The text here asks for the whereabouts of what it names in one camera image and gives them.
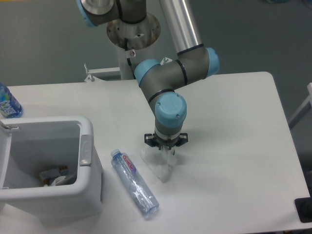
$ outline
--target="white trash bin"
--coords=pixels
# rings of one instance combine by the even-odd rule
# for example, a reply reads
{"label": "white trash bin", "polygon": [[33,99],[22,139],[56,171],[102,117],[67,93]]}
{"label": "white trash bin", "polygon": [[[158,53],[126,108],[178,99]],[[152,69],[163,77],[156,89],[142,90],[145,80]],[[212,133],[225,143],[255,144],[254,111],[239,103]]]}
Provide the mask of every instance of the white trash bin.
{"label": "white trash bin", "polygon": [[[4,119],[0,126],[0,203],[40,218],[102,211],[103,168],[86,117]],[[39,173],[60,166],[73,184],[44,187]]]}

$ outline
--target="plastic water bottle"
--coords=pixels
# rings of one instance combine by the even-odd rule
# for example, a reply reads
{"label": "plastic water bottle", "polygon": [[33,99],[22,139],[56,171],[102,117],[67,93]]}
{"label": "plastic water bottle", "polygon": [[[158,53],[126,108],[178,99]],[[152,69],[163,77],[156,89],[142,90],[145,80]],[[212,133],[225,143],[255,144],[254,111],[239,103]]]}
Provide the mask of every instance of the plastic water bottle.
{"label": "plastic water bottle", "polygon": [[118,149],[112,151],[111,156],[113,157],[111,161],[112,166],[115,168],[130,196],[142,214],[146,217],[151,217],[158,209],[159,203],[138,173],[133,162],[125,153],[121,153]]}
{"label": "plastic water bottle", "polygon": [[18,118],[23,114],[22,106],[2,83],[0,83],[0,112],[5,118]]}

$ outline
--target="gray floor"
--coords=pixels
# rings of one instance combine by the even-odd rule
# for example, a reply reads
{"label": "gray floor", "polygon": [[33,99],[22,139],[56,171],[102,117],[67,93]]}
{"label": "gray floor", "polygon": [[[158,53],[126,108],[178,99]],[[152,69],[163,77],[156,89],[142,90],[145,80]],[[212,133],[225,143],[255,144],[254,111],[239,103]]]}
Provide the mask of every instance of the gray floor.
{"label": "gray floor", "polygon": [[[206,46],[220,57],[220,73],[270,72],[286,117],[308,95],[312,82],[312,9],[300,0],[192,0]],[[175,58],[170,32],[156,0],[148,10],[160,21],[155,58]],[[87,28],[74,0],[0,3],[0,80],[7,85],[82,82],[89,69],[115,67],[106,25]],[[312,113],[292,135],[300,158],[312,170]]]}

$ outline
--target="bin lid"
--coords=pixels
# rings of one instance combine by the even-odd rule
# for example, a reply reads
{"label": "bin lid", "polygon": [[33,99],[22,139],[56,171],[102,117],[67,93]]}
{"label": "bin lid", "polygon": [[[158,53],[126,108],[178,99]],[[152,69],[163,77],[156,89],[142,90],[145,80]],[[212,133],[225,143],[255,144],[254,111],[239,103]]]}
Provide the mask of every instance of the bin lid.
{"label": "bin lid", "polygon": [[3,188],[11,149],[11,131],[0,120],[0,189]]}

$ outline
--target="blue joint cap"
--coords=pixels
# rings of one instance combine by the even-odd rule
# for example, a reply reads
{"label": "blue joint cap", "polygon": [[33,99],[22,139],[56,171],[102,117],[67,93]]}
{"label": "blue joint cap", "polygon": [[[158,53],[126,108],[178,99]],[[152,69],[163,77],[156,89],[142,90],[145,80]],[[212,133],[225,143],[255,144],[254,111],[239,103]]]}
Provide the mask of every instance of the blue joint cap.
{"label": "blue joint cap", "polygon": [[82,8],[82,5],[81,5],[81,1],[80,1],[80,0],[76,0],[76,3],[77,3],[77,6],[78,6],[78,8],[79,8],[80,13],[81,13],[82,16],[83,16],[83,19],[84,19],[86,25],[87,25],[89,28],[95,27],[95,25],[92,24],[92,22],[89,20],[87,14],[84,12],[84,10],[83,10],[83,8]]}
{"label": "blue joint cap", "polygon": [[213,48],[206,48],[209,54],[209,70],[206,77],[216,74],[220,69],[219,57]]}
{"label": "blue joint cap", "polygon": [[147,59],[141,62],[135,69],[135,77],[138,85],[141,85],[141,82],[145,74],[154,66],[160,65],[156,59]]}
{"label": "blue joint cap", "polygon": [[164,93],[155,104],[155,117],[165,127],[181,126],[186,117],[185,99],[175,92]]}

